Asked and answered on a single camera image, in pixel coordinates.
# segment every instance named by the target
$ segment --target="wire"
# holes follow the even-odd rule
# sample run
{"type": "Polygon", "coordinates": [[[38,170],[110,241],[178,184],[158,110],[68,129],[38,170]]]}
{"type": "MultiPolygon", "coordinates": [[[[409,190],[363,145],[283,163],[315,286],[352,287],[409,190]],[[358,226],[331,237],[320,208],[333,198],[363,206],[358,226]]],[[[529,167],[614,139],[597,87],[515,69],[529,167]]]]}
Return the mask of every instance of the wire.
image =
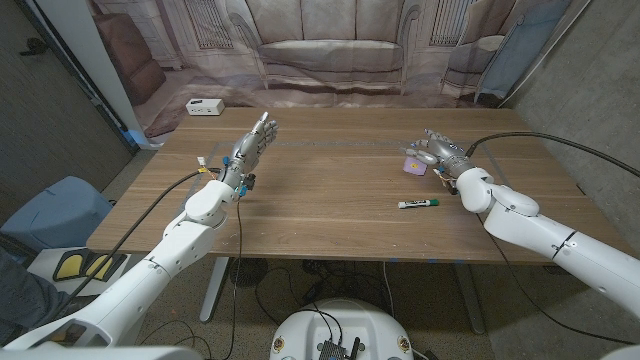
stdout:
{"type": "MultiPolygon", "coordinates": [[[[476,216],[478,217],[478,220],[480,220],[480,223],[482,224],[482,219],[480,218],[479,214],[476,214],[476,216]]],[[[567,330],[571,330],[573,332],[576,332],[578,334],[582,334],[582,335],[586,335],[586,336],[591,336],[597,339],[601,339],[601,340],[607,340],[607,341],[612,341],[612,342],[616,342],[619,344],[625,344],[625,345],[636,345],[636,343],[631,342],[631,341],[627,341],[627,340],[620,340],[620,339],[616,339],[616,338],[611,338],[608,336],[603,336],[603,335],[598,335],[598,334],[593,334],[590,333],[588,331],[584,331],[584,330],[580,330],[580,329],[576,329],[573,328],[569,325],[565,325],[563,323],[561,323],[560,321],[554,319],[551,315],[547,314],[546,311],[544,311],[538,304],[535,303],[535,301],[533,301],[533,299],[531,298],[531,296],[529,296],[529,294],[524,290],[524,287],[520,284],[520,280],[518,280],[518,277],[516,276],[515,271],[513,270],[513,267],[511,266],[511,262],[507,259],[507,256],[504,254],[504,252],[502,251],[502,249],[500,248],[500,246],[498,245],[498,242],[496,241],[496,239],[493,237],[493,235],[491,235],[489,232],[487,232],[487,234],[489,234],[489,237],[491,238],[491,241],[493,241],[493,244],[496,246],[496,248],[498,248],[498,251],[500,252],[500,255],[502,255],[502,258],[504,259],[504,261],[507,263],[507,267],[509,268],[509,272],[511,272],[511,276],[513,277],[513,279],[516,281],[516,284],[518,285],[518,288],[520,289],[520,291],[522,291],[522,293],[524,294],[524,296],[527,298],[527,300],[529,300],[529,302],[531,303],[531,305],[533,305],[536,309],[538,309],[538,311],[540,311],[544,316],[546,316],[549,320],[553,321],[554,323],[562,326],[563,328],[567,329],[567,330]]]]}
{"type": "Polygon", "coordinates": [[[262,304],[262,301],[260,301],[260,295],[258,293],[258,288],[260,287],[260,284],[262,284],[262,282],[264,281],[264,279],[267,278],[267,275],[269,275],[269,273],[274,272],[274,271],[278,271],[278,270],[282,270],[284,272],[287,273],[287,278],[289,279],[289,291],[291,292],[291,295],[293,295],[293,300],[295,300],[296,304],[298,306],[302,306],[302,304],[298,301],[298,298],[296,297],[295,293],[293,292],[293,286],[291,284],[291,272],[289,271],[289,269],[287,268],[283,268],[283,267],[276,267],[273,269],[270,269],[269,271],[267,271],[267,273],[264,275],[264,277],[262,278],[262,280],[260,280],[260,282],[256,285],[256,287],[253,289],[253,293],[256,296],[256,301],[258,302],[258,306],[260,306],[260,309],[262,309],[262,312],[265,313],[265,315],[267,315],[267,317],[269,319],[271,319],[271,321],[273,321],[274,324],[280,326],[281,322],[278,322],[278,320],[276,320],[273,316],[271,316],[271,314],[269,314],[269,312],[267,311],[267,309],[264,307],[264,305],[262,304]]]}
{"type": "Polygon", "coordinates": [[[389,292],[389,300],[391,301],[391,316],[395,319],[396,312],[393,309],[393,297],[391,296],[391,287],[389,286],[389,280],[387,279],[387,262],[382,262],[382,273],[384,274],[384,282],[387,284],[387,291],[389,292]]]}
{"type": "Polygon", "coordinates": [[[418,350],[411,348],[411,351],[413,351],[414,354],[418,355],[419,357],[426,359],[426,360],[430,360],[428,357],[426,357],[425,355],[421,354],[418,352],[418,350]]]}
{"type": "MultiPolygon", "coordinates": [[[[151,334],[147,335],[147,337],[145,337],[141,342],[140,345],[143,345],[153,334],[155,334],[156,332],[158,332],[160,329],[162,329],[163,327],[172,324],[172,323],[181,323],[184,324],[184,326],[186,326],[189,329],[189,332],[191,333],[191,336],[195,336],[195,334],[193,333],[193,329],[191,328],[191,326],[189,326],[189,324],[187,324],[186,322],[182,321],[182,320],[171,320],[171,321],[167,321],[166,323],[158,326],[155,330],[153,330],[151,332],[151,334]]],[[[191,347],[194,347],[196,345],[196,339],[193,338],[193,342],[191,343],[191,347]]]]}
{"type": "MultiPolygon", "coordinates": [[[[365,279],[365,281],[367,282],[367,284],[369,284],[369,286],[377,288],[378,291],[380,292],[380,299],[382,300],[381,304],[383,306],[387,307],[387,312],[391,313],[391,301],[390,301],[390,299],[387,299],[388,292],[387,292],[387,288],[386,288],[384,280],[381,280],[381,279],[379,279],[379,278],[377,278],[377,277],[375,277],[375,276],[373,276],[371,274],[366,274],[366,273],[362,273],[362,272],[358,272],[358,271],[350,271],[350,270],[346,270],[346,269],[338,270],[338,271],[342,271],[342,274],[337,274],[335,272],[335,270],[332,270],[329,267],[329,263],[330,262],[324,262],[323,263],[324,264],[324,268],[327,271],[327,273],[329,273],[329,275],[336,276],[336,277],[349,277],[349,276],[358,277],[358,276],[361,276],[361,277],[363,277],[365,279]],[[369,279],[375,280],[376,282],[378,282],[378,284],[371,284],[371,282],[369,282],[369,279]]],[[[335,287],[333,287],[331,282],[327,281],[327,283],[329,284],[329,286],[331,286],[331,289],[334,291],[334,293],[336,293],[336,294],[339,293],[339,291],[337,291],[335,289],[335,287]]]]}
{"type": "Polygon", "coordinates": [[[342,326],[340,326],[340,323],[338,322],[338,320],[336,320],[336,318],[333,317],[333,315],[331,315],[329,313],[326,313],[324,311],[314,310],[314,309],[300,309],[298,311],[295,311],[294,314],[295,313],[299,313],[299,312],[304,312],[304,311],[316,312],[316,313],[318,313],[320,315],[327,315],[328,317],[332,318],[333,321],[335,321],[336,324],[338,324],[338,329],[340,329],[340,339],[338,340],[338,346],[342,345],[342,326]]]}
{"type": "Polygon", "coordinates": [[[209,346],[209,343],[207,342],[207,340],[205,340],[202,336],[198,336],[198,335],[192,335],[192,336],[187,336],[184,339],[181,339],[180,341],[177,341],[173,344],[173,346],[176,346],[178,344],[180,344],[183,341],[187,341],[189,339],[193,339],[193,341],[195,342],[195,339],[200,339],[202,340],[202,342],[204,342],[205,345],[207,345],[207,351],[209,352],[209,357],[207,358],[207,360],[211,360],[211,346],[209,346]]]}
{"type": "MultiPolygon", "coordinates": [[[[229,346],[229,352],[227,356],[222,358],[222,360],[228,360],[233,353],[233,346],[236,342],[236,303],[237,303],[237,291],[238,291],[238,275],[240,274],[240,261],[242,259],[242,220],[240,220],[240,198],[238,198],[238,205],[236,206],[236,211],[238,213],[238,227],[240,228],[240,250],[238,250],[238,265],[236,266],[236,278],[233,282],[233,315],[231,317],[231,346],[229,346]]],[[[209,359],[208,360],[216,360],[211,356],[211,350],[209,350],[209,359]]]]}
{"type": "Polygon", "coordinates": [[[324,315],[320,312],[320,309],[318,309],[318,305],[316,305],[315,301],[311,302],[313,304],[313,307],[316,308],[316,310],[318,310],[318,313],[320,314],[320,316],[322,316],[322,320],[324,320],[324,323],[327,324],[327,327],[329,328],[329,341],[333,343],[333,331],[331,331],[331,326],[329,326],[329,322],[327,321],[327,318],[324,317],[324,315]]]}
{"type": "Polygon", "coordinates": [[[537,132],[506,132],[506,133],[499,133],[499,134],[493,134],[493,135],[489,135],[487,137],[483,137],[482,139],[474,142],[469,149],[467,150],[467,153],[465,154],[467,157],[471,157],[471,155],[473,155],[473,152],[476,150],[476,148],[478,147],[478,145],[482,144],[483,142],[487,141],[487,140],[491,140],[491,139],[497,139],[497,138],[501,138],[501,137],[512,137],[512,136],[530,136],[530,137],[539,137],[539,138],[543,138],[543,139],[547,139],[547,140],[552,140],[555,142],[559,142],[565,145],[569,145],[572,146],[576,149],[580,149],[582,151],[586,151],[589,154],[595,155],[601,159],[604,159],[630,173],[632,173],[633,175],[640,177],[640,171],[638,169],[635,169],[633,167],[631,167],[630,165],[627,165],[625,163],[623,163],[622,161],[615,159],[605,153],[602,153],[598,150],[592,149],[588,146],[584,146],[582,144],[578,144],[575,143],[573,141],[569,141],[567,139],[563,139],[557,136],[553,136],[553,135],[549,135],[549,134],[543,134],[543,133],[537,133],[537,132]]]}
{"type": "MultiPolygon", "coordinates": [[[[214,172],[220,172],[220,168],[208,168],[210,171],[214,171],[214,172]]],[[[102,270],[102,268],[104,266],[106,266],[109,263],[109,259],[111,259],[113,257],[113,255],[118,251],[118,249],[120,249],[120,247],[122,246],[122,244],[124,244],[124,242],[129,238],[129,236],[131,235],[131,233],[133,233],[133,231],[138,227],[138,225],[140,225],[140,223],[147,217],[147,215],[149,215],[149,213],[151,212],[151,210],[153,210],[153,208],[156,207],[156,205],[158,205],[158,203],[160,202],[160,200],[162,200],[171,190],[173,190],[175,187],[177,187],[178,185],[182,184],[183,182],[191,179],[192,177],[196,176],[200,174],[199,171],[194,171],[191,174],[183,177],[182,179],[176,181],[175,183],[173,183],[171,186],[169,186],[166,190],[164,190],[162,192],[162,194],[160,194],[160,196],[158,196],[158,198],[147,208],[147,210],[145,210],[145,212],[140,215],[140,217],[138,218],[138,220],[136,220],[136,222],[129,228],[129,230],[122,236],[122,238],[120,239],[120,241],[118,241],[118,243],[113,247],[113,249],[111,249],[111,251],[109,252],[109,254],[107,255],[107,257],[102,261],[102,266],[98,266],[96,267],[93,272],[91,272],[91,274],[89,274],[89,276],[87,276],[84,281],[82,281],[82,283],[71,293],[71,295],[69,295],[69,297],[67,298],[67,300],[65,300],[62,304],[60,304],[60,306],[58,306],[58,309],[52,313],[52,315],[49,317],[49,321],[52,321],[53,319],[55,319],[58,315],[60,315],[60,313],[67,307],[69,306],[69,304],[71,303],[71,301],[78,296],[78,294],[89,284],[89,282],[91,280],[93,280],[93,278],[96,276],[96,274],[98,272],[100,272],[102,270]]]]}

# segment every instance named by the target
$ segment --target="small purple box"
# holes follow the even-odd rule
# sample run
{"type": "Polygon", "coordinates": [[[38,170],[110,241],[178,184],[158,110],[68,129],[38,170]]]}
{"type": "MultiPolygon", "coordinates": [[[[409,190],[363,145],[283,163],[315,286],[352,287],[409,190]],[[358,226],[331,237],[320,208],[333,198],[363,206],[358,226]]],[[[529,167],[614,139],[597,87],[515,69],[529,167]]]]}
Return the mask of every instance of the small purple box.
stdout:
{"type": "Polygon", "coordinates": [[[427,171],[427,165],[421,163],[417,159],[407,157],[407,159],[404,161],[404,167],[402,169],[409,174],[424,175],[424,173],[427,171]]]}

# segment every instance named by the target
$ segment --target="blue chair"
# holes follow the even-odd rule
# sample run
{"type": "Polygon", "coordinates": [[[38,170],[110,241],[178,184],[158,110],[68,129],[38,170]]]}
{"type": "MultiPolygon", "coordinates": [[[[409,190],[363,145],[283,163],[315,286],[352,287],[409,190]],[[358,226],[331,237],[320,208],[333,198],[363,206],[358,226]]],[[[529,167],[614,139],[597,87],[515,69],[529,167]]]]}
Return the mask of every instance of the blue chair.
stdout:
{"type": "Polygon", "coordinates": [[[0,232],[37,252],[85,246],[112,207],[89,183],[68,176],[29,200],[0,232]]]}

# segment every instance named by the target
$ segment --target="green marker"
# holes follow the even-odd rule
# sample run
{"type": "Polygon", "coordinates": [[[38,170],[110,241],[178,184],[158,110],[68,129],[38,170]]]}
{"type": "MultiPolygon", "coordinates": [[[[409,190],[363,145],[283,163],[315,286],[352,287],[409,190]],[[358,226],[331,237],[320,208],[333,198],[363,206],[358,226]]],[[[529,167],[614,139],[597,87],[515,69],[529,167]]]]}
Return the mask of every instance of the green marker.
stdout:
{"type": "Polygon", "coordinates": [[[401,201],[398,203],[398,208],[406,209],[412,207],[427,207],[427,206],[438,206],[439,202],[436,199],[433,200],[416,200],[416,201],[401,201]]]}

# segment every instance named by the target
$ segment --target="wooden table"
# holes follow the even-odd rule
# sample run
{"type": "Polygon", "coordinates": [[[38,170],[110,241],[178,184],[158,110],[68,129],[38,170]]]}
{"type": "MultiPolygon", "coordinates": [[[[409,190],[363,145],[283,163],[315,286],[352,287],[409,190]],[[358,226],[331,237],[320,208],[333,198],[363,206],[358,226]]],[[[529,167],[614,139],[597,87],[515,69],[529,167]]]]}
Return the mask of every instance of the wooden table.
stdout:
{"type": "MultiPolygon", "coordinates": [[[[228,108],[219,117],[187,117],[102,222],[87,246],[111,249],[170,184],[194,171],[197,156],[221,166],[232,144],[268,110],[280,125],[260,158],[256,186],[240,209],[243,256],[386,261],[503,263],[474,214],[431,171],[402,170],[398,148],[424,138],[424,128],[465,147],[483,136],[528,131],[511,110],[228,108]],[[398,201],[439,199],[440,206],[398,209],[398,201]]],[[[477,166],[531,196],[541,212],[622,251],[634,254],[538,139],[496,139],[473,155],[477,166]]],[[[150,251],[185,198],[208,175],[173,190],[122,246],[150,251]]],[[[238,252],[238,222],[229,214],[212,253],[238,252]]],[[[547,264],[539,255],[500,242],[517,264],[547,264]]]]}

